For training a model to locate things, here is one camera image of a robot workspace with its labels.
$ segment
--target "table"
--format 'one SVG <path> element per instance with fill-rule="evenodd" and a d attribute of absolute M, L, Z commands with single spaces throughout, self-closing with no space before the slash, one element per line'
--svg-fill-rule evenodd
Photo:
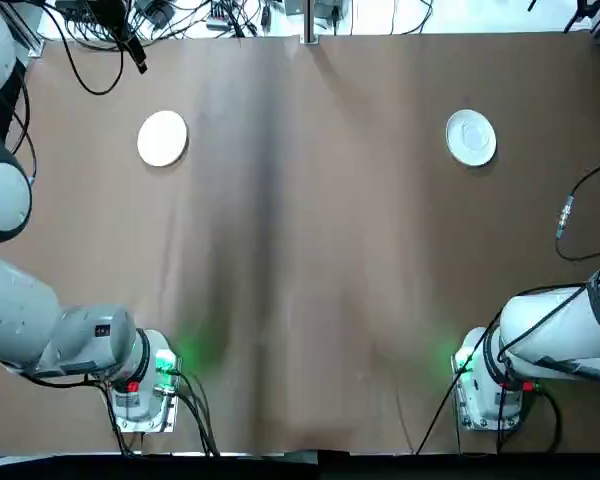
<path fill-rule="evenodd" d="M 116 54 L 74 53 L 93 88 L 116 72 Z M 568 190 L 600 163 L 600 47 L 587 33 L 196 40 L 147 53 L 147 74 L 126 70 L 103 98 L 80 89 L 61 46 L 33 63 L 34 213 L 0 252 L 67 305 L 124 304 L 170 336 L 207 387 L 222 451 L 408 451 L 396 395 L 417 444 L 470 328 L 517 291 L 594 268 L 553 253 Z M 485 168 L 446 150 L 460 108 L 495 127 Z M 190 149 L 153 170 L 135 142 L 160 109 L 183 115 Z M 600 176 L 565 248 L 600 248 Z M 562 449 L 600 451 L 600 384 L 548 385 Z M 451 418 L 446 408 L 425 451 L 454 451 Z M 538 405 L 507 447 L 541 450 L 551 430 Z M 199 450 L 195 437 L 181 413 L 175 434 L 144 447 Z M 47 391 L 0 366 L 0 454 L 115 448 L 97 392 Z"/>

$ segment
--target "wire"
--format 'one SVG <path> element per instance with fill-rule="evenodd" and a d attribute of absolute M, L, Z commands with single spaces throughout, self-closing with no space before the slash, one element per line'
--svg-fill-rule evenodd
<path fill-rule="evenodd" d="M 11 106 L 9 105 L 9 103 L 4 99 L 4 97 L 0 94 L 0 102 L 5 105 L 8 109 L 11 109 Z M 38 175 L 38 156 L 36 155 L 36 148 L 33 145 L 33 140 L 31 140 L 31 135 L 29 135 L 28 132 L 28 125 L 26 124 L 26 120 L 23 123 L 22 120 L 20 119 L 20 116 L 14 111 L 11 112 L 11 115 L 13 116 L 13 118 L 16 119 L 16 122 L 18 123 L 18 125 L 20 125 L 20 128 L 22 129 L 22 132 L 24 132 L 24 137 L 27 139 L 27 143 L 29 144 L 29 149 L 31 150 L 31 160 L 33 163 L 33 167 L 32 167 L 32 171 L 31 171 L 31 176 L 29 177 L 29 185 L 33 185 L 33 183 L 36 180 L 36 176 Z"/>
<path fill-rule="evenodd" d="M 458 387 L 456 387 L 456 390 L 451 394 L 451 408 L 453 409 L 453 424 L 456 430 L 456 443 L 458 445 L 458 455 L 462 455 L 462 445 L 460 444 L 460 425 L 458 420 L 458 406 L 456 399 L 457 395 Z"/>
<path fill-rule="evenodd" d="M 11 153 L 13 155 L 18 153 L 18 150 L 20 149 L 22 142 L 24 141 L 25 137 L 28 135 L 29 123 L 31 122 L 31 102 L 29 100 L 29 91 L 27 90 L 27 84 L 25 83 L 22 75 L 20 75 L 17 71 L 16 71 L 16 75 L 18 76 L 18 79 L 20 80 L 20 88 L 22 89 L 22 96 L 24 98 L 24 125 L 21 125 L 22 130 L 20 131 L 20 137 L 18 138 L 18 141 L 16 142 L 15 146 L 13 147 L 13 150 L 11 150 Z"/>
<path fill-rule="evenodd" d="M 118 75 L 116 76 L 113 83 L 105 90 L 93 90 L 93 89 L 89 88 L 87 86 L 87 84 L 84 83 L 84 81 L 82 80 L 82 77 L 80 76 L 80 73 L 78 72 L 78 69 L 76 68 L 76 64 L 73 61 L 73 56 L 71 55 L 71 50 L 69 50 L 69 45 L 67 44 L 67 39 L 64 36 L 64 33 L 62 32 L 62 28 L 60 28 L 58 21 L 56 20 L 56 18 L 53 16 L 53 14 L 49 11 L 49 9 L 47 7 L 49 7 L 49 5 L 45 4 L 45 5 L 40 6 L 40 8 L 42 8 L 42 10 L 45 11 L 45 13 L 49 16 L 49 18 L 51 18 L 51 20 L 55 24 L 56 28 L 58 29 L 58 33 L 60 33 L 60 37 L 62 38 L 62 44 L 64 45 L 64 50 L 67 53 L 67 58 L 69 59 L 69 63 L 71 64 L 71 69 L 73 70 L 73 73 L 76 76 L 76 79 L 78 80 L 78 83 L 80 84 L 80 86 L 82 88 L 84 88 L 87 92 L 89 92 L 91 95 L 95 95 L 97 97 L 106 95 L 109 92 L 111 92 L 116 87 L 116 85 L 118 85 L 118 82 L 120 82 L 120 78 L 122 78 L 122 72 L 124 70 L 124 52 L 122 51 L 122 48 L 120 48 L 120 70 L 118 71 Z"/>
<path fill-rule="evenodd" d="M 125 443 L 124 438 L 122 437 L 122 433 L 120 432 L 120 429 L 118 428 L 118 423 L 116 422 L 115 414 L 113 412 L 113 405 L 111 404 L 111 399 L 109 398 L 106 387 L 104 387 L 101 382 L 95 381 L 95 380 L 89 380 L 87 375 L 84 376 L 84 379 L 81 382 L 76 382 L 76 383 L 51 383 L 51 382 L 46 382 L 44 380 L 40 380 L 38 378 L 31 377 L 27 374 L 21 374 L 20 376 L 23 378 L 26 378 L 31 383 L 34 383 L 38 386 L 46 387 L 46 388 L 68 389 L 68 388 L 75 388 L 75 387 L 94 387 L 94 388 L 97 388 L 98 390 L 100 390 L 100 392 L 104 396 L 105 404 L 107 406 L 107 414 L 109 417 L 109 421 L 111 423 L 111 428 L 116 437 L 116 442 L 118 443 L 120 453 L 122 455 L 124 455 L 125 457 L 142 458 L 142 456 L 136 455 L 133 452 L 131 452 L 131 450 Z"/>
<path fill-rule="evenodd" d="M 411 30 L 407 30 L 406 32 L 402 32 L 400 35 L 408 35 L 408 34 L 414 33 L 414 32 L 422 33 L 422 31 L 424 30 L 425 24 L 429 21 L 429 18 L 431 18 L 431 16 L 433 15 L 433 0 L 429 0 L 429 3 L 427 3 L 425 0 L 420 0 L 420 3 L 422 3 L 423 5 L 426 5 L 426 7 L 427 7 L 427 12 L 425 13 L 424 18 L 418 24 L 418 26 L 416 26 L 415 28 L 412 28 Z"/>
<path fill-rule="evenodd" d="M 211 441 L 208 433 L 205 431 L 204 427 L 202 426 L 202 420 L 200 419 L 200 414 L 198 413 L 198 409 L 196 408 L 196 406 L 191 402 L 191 400 L 189 400 L 189 398 L 186 395 L 184 395 L 180 392 L 177 392 L 176 396 L 180 400 L 182 400 L 182 402 L 187 406 L 187 408 L 189 409 L 189 411 L 195 418 L 196 423 L 198 424 L 198 432 L 200 433 L 200 442 L 202 443 L 202 448 L 203 448 L 205 454 L 209 455 L 209 453 L 211 453 L 211 454 L 213 454 L 213 456 L 219 457 L 220 452 L 215 447 L 215 444 Z"/>
<path fill-rule="evenodd" d="M 500 451 L 502 450 L 502 428 L 500 424 L 502 423 L 502 411 L 504 410 L 504 395 L 505 395 L 505 387 L 502 385 L 502 390 L 500 391 L 500 406 L 498 407 L 498 428 L 496 431 L 496 454 L 500 455 Z"/>
<path fill-rule="evenodd" d="M 354 0 L 351 0 L 351 30 L 349 30 L 349 36 L 353 36 L 353 19 L 357 13 L 357 9 L 354 6 Z"/>
<path fill-rule="evenodd" d="M 589 180 L 591 177 L 593 177 L 594 175 L 596 175 L 599 172 L 600 172 L 600 165 L 598 165 L 596 168 L 594 168 L 593 170 L 591 170 L 590 172 L 585 174 L 580 180 L 578 180 L 578 182 L 575 184 L 575 186 L 571 189 L 571 192 L 569 192 L 569 195 L 567 196 L 567 201 L 566 201 L 564 207 L 562 208 L 562 212 L 560 213 L 560 220 L 558 221 L 558 229 L 556 230 L 556 238 L 555 238 L 554 246 L 555 246 L 556 253 L 563 260 L 567 260 L 569 262 L 582 262 L 585 260 L 591 260 L 593 258 L 600 257 L 600 252 L 594 252 L 594 253 L 589 253 L 587 255 L 580 255 L 580 256 L 570 256 L 570 255 L 567 255 L 564 252 L 562 252 L 562 250 L 560 249 L 560 240 L 562 238 L 562 234 L 564 233 L 564 230 L 566 229 L 567 220 L 569 219 L 569 215 L 571 214 L 571 208 L 572 208 L 575 196 L 576 196 L 576 192 L 585 182 L 587 182 L 587 180 Z"/>
<path fill-rule="evenodd" d="M 396 21 L 396 3 L 398 0 L 393 0 L 393 14 L 391 15 L 391 30 L 389 31 L 389 35 L 393 35 L 393 27 Z"/>
<path fill-rule="evenodd" d="M 562 441 L 562 413 L 560 412 L 560 407 L 558 406 L 558 402 L 556 401 L 555 397 L 548 391 L 540 389 L 538 390 L 538 394 L 546 398 L 553 409 L 553 414 L 555 416 L 553 439 L 551 440 L 551 444 L 549 444 L 546 453 L 555 453 L 560 446 L 560 442 Z"/>
<path fill-rule="evenodd" d="M 402 433 L 404 434 L 404 438 L 407 441 L 407 446 L 409 447 L 409 453 L 413 455 L 413 444 L 411 443 L 411 437 L 409 436 L 409 431 L 407 430 L 407 424 L 404 421 L 404 415 L 402 413 L 402 403 L 400 402 L 400 392 L 398 390 L 398 385 L 395 385 L 396 394 L 396 409 L 398 410 L 398 419 L 400 420 L 400 427 L 402 428 Z"/>
<path fill-rule="evenodd" d="M 136 455 L 135 453 L 133 453 L 124 441 L 124 437 L 122 436 L 122 432 L 120 432 L 118 422 L 116 421 L 116 415 L 113 412 L 113 404 L 111 403 L 111 398 L 109 398 L 107 388 L 99 382 L 94 382 L 89 386 L 100 390 L 100 393 L 102 393 L 102 396 L 104 397 L 104 402 L 107 406 L 107 415 L 109 417 L 109 423 L 111 423 L 111 430 L 113 430 L 113 435 L 116 437 L 116 442 L 118 443 L 120 453 L 128 458 L 144 459 L 145 457 L 143 457 L 142 455 Z"/>
<path fill-rule="evenodd" d="M 213 454 L 214 456 L 220 456 L 220 452 L 218 451 L 218 447 L 216 446 L 216 440 L 215 440 L 215 436 L 213 434 L 213 428 L 211 427 L 209 399 L 207 398 L 207 394 L 204 390 L 204 387 L 202 386 L 202 382 L 196 375 L 193 375 L 193 379 L 194 379 L 196 385 L 198 386 L 198 388 L 200 389 L 200 392 L 202 393 L 202 400 L 201 400 L 200 397 L 198 397 L 196 395 L 195 390 L 193 389 L 193 386 L 191 385 L 191 382 L 186 377 L 186 375 L 184 375 L 182 372 L 179 372 L 177 370 L 171 370 L 167 373 L 170 373 L 171 375 L 175 375 L 175 376 L 182 378 L 184 380 L 184 382 L 187 384 L 187 387 L 189 389 L 189 394 L 190 394 L 191 398 L 193 399 L 193 401 L 189 400 L 189 398 L 181 392 L 178 392 L 177 396 L 180 399 L 183 399 L 183 398 L 186 399 L 183 401 L 184 401 L 185 405 L 187 405 L 187 408 L 192 413 L 192 415 L 194 416 L 194 418 L 196 420 L 196 423 L 198 424 L 198 431 L 200 433 L 200 441 L 202 442 L 202 447 L 203 447 L 205 454 L 207 454 L 207 455 Z M 200 415 L 198 413 L 199 411 L 202 412 L 202 416 L 204 417 L 204 420 L 205 420 L 204 423 L 202 422 L 202 420 L 200 418 Z"/>

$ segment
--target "metal pole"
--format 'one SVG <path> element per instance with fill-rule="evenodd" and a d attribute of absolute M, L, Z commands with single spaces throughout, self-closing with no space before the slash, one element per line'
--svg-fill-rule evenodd
<path fill-rule="evenodd" d="M 304 35 L 303 43 L 316 43 L 314 23 L 316 19 L 315 0 L 304 0 Z"/>

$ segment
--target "green led light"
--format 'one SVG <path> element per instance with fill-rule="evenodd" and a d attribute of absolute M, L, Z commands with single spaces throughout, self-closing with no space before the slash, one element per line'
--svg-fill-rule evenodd
<path fill-rule="evenodd" d="M 460 350 L 458 350 L 458 352 L 456 353 L 456 363 L 458 364 L 458 368 L 462 368 L 465 366 L 465 364 L 467 364 L 467 361 L 469 361 L 469 357 L 471 356 L 471 352 L 473 352 L 473 349 L 470 347 L 462 347 Z M 470 360 L 469 363 L 466 365 L 465 373 L 470 372 L 472 370 L 470 368 L 472 363 L 473 359 Z"/>
<path fill-rule="evenodd" d="M 156 370 L 167 371 L 175 370 L 176 356 L 171 350 L 158 350 L 156 352 Z"/>

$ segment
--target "white plate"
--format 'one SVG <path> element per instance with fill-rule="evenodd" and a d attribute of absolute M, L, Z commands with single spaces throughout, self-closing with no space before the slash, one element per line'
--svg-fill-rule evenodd
<path fill-rule="evenodd" d="M 447 147 L 469 167 L 486 164 L 496 153 L 496 132 L 484 115 L 474 110 L 458 110 L 447 121 Z"/>
<path fill-rule="evenodd" d="M 140 127 L 138 152 L 145 163 L 166 167 L 183 156 L 187 141 L 187 124 L 182 117 L 163 110 L 151 115 Z"/>

